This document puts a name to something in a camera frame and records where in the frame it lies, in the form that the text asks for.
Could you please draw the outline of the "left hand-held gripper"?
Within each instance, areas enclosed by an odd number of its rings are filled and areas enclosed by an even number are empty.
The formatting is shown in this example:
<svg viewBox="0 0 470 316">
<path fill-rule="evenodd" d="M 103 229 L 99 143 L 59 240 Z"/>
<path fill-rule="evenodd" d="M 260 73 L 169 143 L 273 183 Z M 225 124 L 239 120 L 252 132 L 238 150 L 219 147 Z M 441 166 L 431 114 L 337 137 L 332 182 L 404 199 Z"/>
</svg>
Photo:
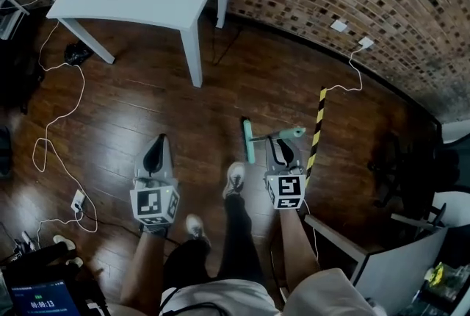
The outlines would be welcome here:
<svg viewBox="0 0 470 316">
<path fill-rule="evenodd" d="M 134 218 L 144 225 L 171 225 L 180 195 L 173 175 L 170 141 L 160 134 L 149 141 L 134 162 L 134 188 L 130 190 Z"/>
</svg>

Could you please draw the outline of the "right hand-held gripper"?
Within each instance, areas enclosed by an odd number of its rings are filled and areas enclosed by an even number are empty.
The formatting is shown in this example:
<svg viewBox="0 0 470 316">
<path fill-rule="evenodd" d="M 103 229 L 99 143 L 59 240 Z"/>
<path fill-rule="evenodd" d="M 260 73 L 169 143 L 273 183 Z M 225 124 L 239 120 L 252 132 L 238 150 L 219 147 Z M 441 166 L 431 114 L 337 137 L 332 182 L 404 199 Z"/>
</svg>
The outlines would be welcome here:
<svg viewBox="0 0 470 316">
<path fill-rule="evenodd" d="M 274 209 L 299 209 L 306 189 L 305 168 L 299 148 L 290 139 L 277 139 L 281 162 L 273 139 L 268 137 L 265 143 L 269 172 L 265 173 L 264 181 Z"/>
</svg>

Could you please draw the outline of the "person's left hand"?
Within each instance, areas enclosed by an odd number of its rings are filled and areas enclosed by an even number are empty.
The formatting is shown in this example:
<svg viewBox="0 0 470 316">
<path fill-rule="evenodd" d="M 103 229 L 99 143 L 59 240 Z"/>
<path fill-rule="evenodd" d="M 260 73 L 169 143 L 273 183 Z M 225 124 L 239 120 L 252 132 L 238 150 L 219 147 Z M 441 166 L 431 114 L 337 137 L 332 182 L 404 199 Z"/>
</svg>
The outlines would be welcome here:
<svg viewBox="0 0 470 316">
<path fill-rule="evenodd" d="M 168 226 L 167 225 L 159 225 L 159 224 L 153 224 L 153 225 L 146 225 L 144 223 L 140 224 L 140 232 L 141 233 L 146 233 L 146 234 L 151 234 L 153 236 L 160 237 L 162 239 L 167 238 L 168 234 Z"/>
</svg>

